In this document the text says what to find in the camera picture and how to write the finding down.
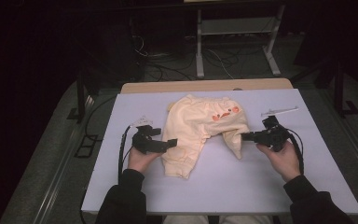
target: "table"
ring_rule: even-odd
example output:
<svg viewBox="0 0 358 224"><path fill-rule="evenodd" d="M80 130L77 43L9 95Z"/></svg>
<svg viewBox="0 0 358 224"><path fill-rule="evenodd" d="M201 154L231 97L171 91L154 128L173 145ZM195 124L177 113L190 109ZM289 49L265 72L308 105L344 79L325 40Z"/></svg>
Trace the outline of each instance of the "table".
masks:
<svg viewBox="0 0 358 224"><path fill-rule="evenodd" d="M126 84L117 97L94 167L82 211L98 213L105 193L117 183L118 147L131 121L146 115L153 127L163 128L166 105L188 93L198 96L228 96L240 103L251 131L264 129L259 112L299 107L277 116L286 128L295 130L305 149L305 174L316 189L330 191L344 212L358 214L358 203L338 170L310 112L290 82L284 78ZM128 137L126 146L131 144ZM241 160L225 148L221 136L207 140L189 179L165 176L160 161L145 174L143 192L148 214L261 215L289 213L290 200L281 177L254 143L242 144Z"/></svg>

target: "white tabletop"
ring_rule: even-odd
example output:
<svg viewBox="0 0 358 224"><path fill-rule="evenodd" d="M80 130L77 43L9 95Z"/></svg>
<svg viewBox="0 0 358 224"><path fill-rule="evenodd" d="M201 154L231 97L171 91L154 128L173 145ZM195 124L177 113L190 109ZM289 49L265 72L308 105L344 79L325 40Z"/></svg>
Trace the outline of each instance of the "white tabletop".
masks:
<svg viewBox="0 0 358 224"><path fill-rule="evenodd" d="M120 94L115 102L103 144L89 182L82 211L97 213L106 192L117 183L121 135L142 116L164 128L167 106L187 94L229 97L245 110L252 132L264 130L261 113L298 106L277 115L282 126L299 134L304 143L305 175L317 190L329 191L335 204L358 214L358 203L338 170L298 90L197 91ZM125 150L136 133L131 128ZM219 134L206 141L189 179L164 175L160 159L145 174L143 193L149 214L280 214L288 213L290 199L284 182L253 142L243 142L238 160Z"/></svg>

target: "beige fabric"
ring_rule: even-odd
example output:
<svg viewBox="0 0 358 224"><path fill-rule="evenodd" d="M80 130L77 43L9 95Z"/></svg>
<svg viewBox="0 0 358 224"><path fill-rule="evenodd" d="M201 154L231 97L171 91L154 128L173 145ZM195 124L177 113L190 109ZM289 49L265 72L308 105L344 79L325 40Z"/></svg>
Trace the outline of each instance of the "beige fabric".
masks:
<svg viewBox="0 0 358 224"><path fill-rule="evenodd" d="M206 139L221 133L227 146L241 159L241 133L249 129L245 113L233 100L191 94L170 105L162 140L177 138L177 146L161 156L165 175L189 178Z"/></svg>

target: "black jacket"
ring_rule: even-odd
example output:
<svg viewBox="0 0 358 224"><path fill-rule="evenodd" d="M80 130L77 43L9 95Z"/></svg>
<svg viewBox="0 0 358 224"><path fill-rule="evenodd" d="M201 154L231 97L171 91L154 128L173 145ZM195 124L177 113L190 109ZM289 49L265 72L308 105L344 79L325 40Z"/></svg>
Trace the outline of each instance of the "black jacket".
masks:
<svg viewBox="0 0 358 224"><path fill-rule="evenodd" d="M107 192L96 223L146 223L146 197L141 192L143 181L141 173L125 170L120 184ZM330 193L318 192L305 176L300 175L283 187L293 202L290 211L294 223L353 223L336 207Z"/></svg>

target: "hand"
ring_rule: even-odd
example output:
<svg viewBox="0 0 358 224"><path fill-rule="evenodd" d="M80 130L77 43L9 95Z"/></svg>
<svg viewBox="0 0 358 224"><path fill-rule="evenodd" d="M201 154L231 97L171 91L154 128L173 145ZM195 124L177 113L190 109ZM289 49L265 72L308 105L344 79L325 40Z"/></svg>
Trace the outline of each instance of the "hand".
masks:
<svg viewBox="0 0 358 224"><path fill-rule="evenodd" d="M149 164L155 158L157 158L161 155L162 155L162 153L144 154L144 153L138 151L138 149L136 149L136 147L132 147L130 149L128 168L132 169L132 170L136 170L136 171L144 174L145 171L147 170L147 167L149 166Z"/></svg>
<svg viewBox="0 0 358 224"><path fill-rule="evenodd" d="M266 154L272 167L278 172L285 182L288 182L298 175L301 175L298 157L295 152L295 147L292 143L286 141L283 144L283 149L279 152L274 152L268 147L256 144L256 147Z"/></svg>

